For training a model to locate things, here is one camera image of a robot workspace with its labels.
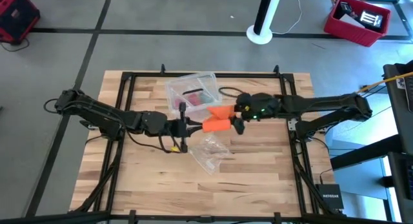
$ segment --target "red case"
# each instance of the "red case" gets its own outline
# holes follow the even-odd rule
[[[364,10],[382,15],[383,20],[381,32],[375,32],[373,30],[361,28],[334,18],[336,9],[341,1],[347,2],[351,6],[352,11],[354,11],[357,15],[360,15]],[[390,10],[386,8],[381,8],[359,0],[338,0],[336,2],[336,5],[334,5],[334,8],[331,11],[330,15],[328,16],[324,31],[336,37],[341,37],[363,46],[371,46],[380,37],[383,37],[387,34],[389,21]]]
[[[1,20],[4,20],[6,17],[5,14],[7,10],[11,6],[16,6],[13,7],[17,10],[20,8],[23,9],[25,12],[23,12],[22,15],[26,15],[27,13],[30,12],[33,17],[30,17],[30,24],[29,25],[24,25],[22,24],[19,26],[19,28],[24,28],[23,33],[18,34],[18,37],[13,34],[8,32],[4,26],[0,26],[0,42],[5,42],[5,43],[11,43],[11,44],[20,44],[21,41],[27,36],[29,31],[33,28],[33,26],[37,23],[37,21],[40,18],[40,12],[39,10],[33,5],[33,3],[30,0],[25,0],[26,6],[25,7],[20,7],[18,6],[19,4],[17,3],[17,0],[0,0],[0,18]]]

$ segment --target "black metal frame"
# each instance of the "black metal frame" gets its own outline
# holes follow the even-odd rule
[[[126,83],[129,80],[129,88],[126,97],[125,110],[130,109],[132,103],[132,96],[137,77],[178,77],[185,76],[189,73],[177,73],[177,72],[165,72],[165,66],[162,65],[161,72],[123,72],[121,76],[121,83],[116,99],[116,108],[121,108],[121,102],[123,100],[123,91],[125,90]],[[235,78],[274,78],[279,79],[281,93],[287,95],[286,82],[289,84],[292,95],[296,95],[296,86],[293,74],[280,74],[278,66],[275,67],[272,74],[235,74],[235,73],[216,73],[216,77],[235,77]],[[323,198],[317,191],[311,173],[310,160],[308,157],[307,145],[305,142],[300,142],[301,150],[303,152],[304,168],[301,166],[299,156],[297,154],[297,136],[295,130],[289,130],[288,136],[290,139],[291,156],[294,166],[294,176],[296,181],[297,196],[299,201],[299,208],[301,217],[283,218],[278,212],[274,213],[272,217],[233,217],[233,216],[150,216],[136,214],[136,210],[131,210],[129,215],[111,215],[112,205],[115,196],[115,187],[117,182],[117,175],[119,173],[119,166],[121,162],[121,155],[123,151],[123,139],[118,141],[116,154],[113,162],[110,164],[110,155],[113,148],[113,141],[108,140],[106,145],[106,152],[102,163],[102,170],[100,180],[96,188],[92,191],[91,195],[86,198],[85,202],[76,210],[70,211],[67,214],[58,214],[51,216],[26,216],[25,218],[6,219],[0,220],[0,224],[11,223],[96,223],[98,221],[107,221],[111,219],[125,219],[129,220],[129,223],[137,223],[139,220],[182,220],[182,221],[198,221],[200,223],[212,223],[215,221],[267,221],[271,223],[281,224],[281,222],[298,222],[298,223],[377,223],[377,221],[369,219],[359,218],[347,218],[344,215],[331,210],[328,205],[323,201]],[[101,198],[103,195],[103,188],[107,181],[110,180],[110,186],[108,191],[108,200],[104,210],[100,210]],[[308,213],[305,206],[303,180],[310,192],[310,200],[312,205],[312,214]],[[38,184],[36,190],[44,190],[39,188],[45,186],[43,183]],[[37,209],[37,199],[33,198],[30,206]],[[323,215],[319,214],[319,207],[323,211]]]

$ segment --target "clear plastic box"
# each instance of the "clear plastic box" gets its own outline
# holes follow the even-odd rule
[[[217,79],[213,72],[200,72],[175,78],[165,83],[169,110],[179,115],[180,102],[186,103],[186,114],[191,118],[203,119],[207,107],[221,105],[222,95],[218,92]]]

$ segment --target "gray floor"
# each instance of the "gray floor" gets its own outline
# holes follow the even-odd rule
[[[37,27],[48,28],[94,28],[105,2],[32,1],[42,13]],[[112,0],[103,28],[241,32],[253,24],[258,4],[259,0]],[[304,14],[292,33],[323,33],[330,1],[301,4]],[[404,11],[413,23],[413,10]],[[282,0],[272,30],[287,30],[298,15],[296,0]],[[407,34],[395,12],[389,34]],[[0,219],[25,211],[59,121],[42,105],[74,84],[91,35],[28,38],[27,49],[0,50],[0,105],[5,107],[0,113]],[[82,90],[97,97],[105,70],[159,70],[164,63],[171,71],[266,72],[277,64],[282,72],[310,72],[316,95],[334,96],[380,80],[384,64],[410,61],[411,52],[410,41],[378,41],[365,48],[344,40],[275,38],[257,46],[245,37],[100,35]],[[67,211],[86,136],[86,129],[72,118],[37,214]]]

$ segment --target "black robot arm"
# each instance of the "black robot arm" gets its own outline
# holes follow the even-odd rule
[[[366,121],[372,116],[367,100],[355,93],[317,98],[264,93],[251,96],[242,93],[238,96],[234,109],[241,112],[241,118],[245,121],[266,118],[296,119],[295,129],[299,139],[312,137],[316,131],[342,121]],[[299,121],[302,114],[318,111],[333,112],[313,121]]]
[[[122,111],[96,101],[80,90],[64,90],[54,105],[61,115],[77,115],[99,128],[102,136],[119,140],[129,132],[149,137],[172,136],[181,138],[181,151],[186,152],[185,138],[201,129],[187,125],[202,125],[185,117],[185,104],[179,106],[180,119],[168,120],[156,111]]]

